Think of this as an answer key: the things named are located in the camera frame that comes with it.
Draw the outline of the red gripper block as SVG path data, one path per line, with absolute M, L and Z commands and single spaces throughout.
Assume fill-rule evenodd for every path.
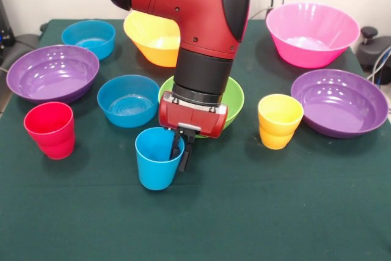
M 159 123 L 161 126 L 175 130 L 170 152 L 170 159 L 181 157 L 183 130 L 192 130 L 202 136 L 218 138 L 225 126 L 228 116 L 228 106 L 202 106 L 181 100 L 172 92 L 164 91 L 159 101 Z M 189 157 L 194 145 L 194 134 L 187 135 L 187 142 L 181 157 L 179 171 L 187 168 Z

